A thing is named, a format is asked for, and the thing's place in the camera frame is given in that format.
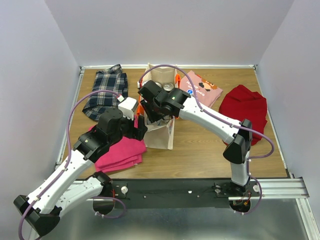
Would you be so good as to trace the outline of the beige canvas bag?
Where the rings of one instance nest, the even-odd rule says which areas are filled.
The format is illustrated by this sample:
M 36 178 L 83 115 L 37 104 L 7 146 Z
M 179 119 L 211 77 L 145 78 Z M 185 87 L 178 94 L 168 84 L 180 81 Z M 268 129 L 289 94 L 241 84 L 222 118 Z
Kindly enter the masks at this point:
M 175 88 L 180 86 L 180 75 L 175 68 L 171 67 L 157 67 L 148 72 L 138 86 L 141 87 L 144 82 L 152 80 L 162 85 L 165 83 L 172 83 Z M 175 119 L 159 120 L 155 123 L 149 124 L 148 117 L 141 105 L 137 108 L 137 115 L 144 116 L 144 122 L 147 126 L 147 132 L 144 135 L 144 143 L 148 148 L 172 150 L 174 142 L 174 127 Z

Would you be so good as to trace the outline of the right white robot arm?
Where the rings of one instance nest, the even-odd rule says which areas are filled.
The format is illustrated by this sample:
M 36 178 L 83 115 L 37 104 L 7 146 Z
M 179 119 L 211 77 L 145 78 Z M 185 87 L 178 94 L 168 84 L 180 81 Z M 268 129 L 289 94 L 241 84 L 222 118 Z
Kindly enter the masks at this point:
M 247 159 L 249 157 L 252 133 L 244 128 L 251 128 L 249 120 L 230 119 L 210 108 L 197 103 L 194 96 L 180 88 L 170 92 L 159 87 L 152 80 L 139 88 L 141 105 L 150 122 L 157 122 L 165 117 L 179 117 L 192 121 L 218 136 L 226 148 L 223 157 L 231 167 L 229 193 L 243 196 L 250 181 Z

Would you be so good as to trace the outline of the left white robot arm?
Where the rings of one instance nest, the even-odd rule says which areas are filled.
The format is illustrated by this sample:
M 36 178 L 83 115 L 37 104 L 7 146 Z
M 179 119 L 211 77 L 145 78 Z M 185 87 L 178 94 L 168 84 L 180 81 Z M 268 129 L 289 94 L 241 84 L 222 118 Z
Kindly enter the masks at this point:
M 50 233 L 62 216 L 90 198 L 111 198 L 112 180 L 102 171 L 95 172 L 80 186 L 69 190 L 79 174 L 92 166 L 111 146 L 123 138 L 141 141 L 147 132 L 145 118 L 133 111 L 113 107 L 107 109 L 88 132 L 82 134 L 70 150 L 67 159 L 36 190 L 18 195 L 13 201 L 24 222 L 41 238 Z

